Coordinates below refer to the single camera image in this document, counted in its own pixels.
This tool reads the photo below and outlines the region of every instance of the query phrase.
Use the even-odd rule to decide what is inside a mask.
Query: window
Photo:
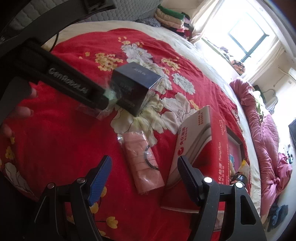
[[[269,36],[249,14],[241,18],[228,32],[228,35],[245,54],[241,62],[250,57],[262,41]]]
[[[228,50],[229,60],[244,62],[252,71],[276,38],[268,23],[246,0],[225,0],[207,26],[204,38]]]

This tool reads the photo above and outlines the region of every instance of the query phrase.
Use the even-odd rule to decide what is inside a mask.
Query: blue gripper pad
[[[91,207],[99,200],[105,183],[108,179],[112,168],[112,159],[110,156],[104,156],[99,165],[90,169],[86,175],[86,199],[88,205]]]

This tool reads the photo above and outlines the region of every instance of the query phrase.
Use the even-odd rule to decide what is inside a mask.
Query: pink blanket
[[[260,167],[260,214],[264,216],[268,213],[276,197],[287,186],[292,174],[292,167],[287,163],[287,157],[282,153],[278,153],[279,134],[271,115],[269,113],[265,114],[263,122],[259,122],[252,86],[241,79],[232,81],[230,86],[239,98],[249,122]]]

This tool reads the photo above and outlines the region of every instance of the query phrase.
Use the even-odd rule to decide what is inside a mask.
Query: white curtain
[[[204,0],[192,18],[191,24],[194,27],[192,32],[191,43],[196,43],[201,39],[205,32],[206,26],[214,18],[225,0]]]
[[[244,77],[244,80],[248,81],[251,85],[263,74],[272,63],[285,51],[285,48],[278,37],[272,41],[270,50],[262,57],[257,63],[254,70]]]

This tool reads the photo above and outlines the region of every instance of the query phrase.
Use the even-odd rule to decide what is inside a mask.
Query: window frame
[[[236,24],[232,27],[232,29],[234,29],[234,27],[239,23],[239,21],[240,21],[241,19],[239,19],[237,22],[236,22]],[[259,26],[259,24],[253,19],[253,21],[258,25],[258,27],[261,29],[261,31],[263,32],[263,35],[260,37],[260,39],[253,45],[253,47],[249,50],[249,51],[246,51],[245,49],[244,49],[244,47],[236,40],[236,38],[235,37],[233,37],[232,35],[231,35],[231,30],[229,30],[229,32],[228,32],[228,36],[229,37],[231,37],[231,39],[242,49],[242,51],[245,53],[245,56],[240,60],[241,62],[245,62],[245,60],[247,59],[247,58],[251,58],[251,54],[255,51],[255,49],[262,43],[262,41],[266,38],[266,37],[268,37],[269,35],[268,34],[266,34],[265,32],[264,32],[264,30]]]

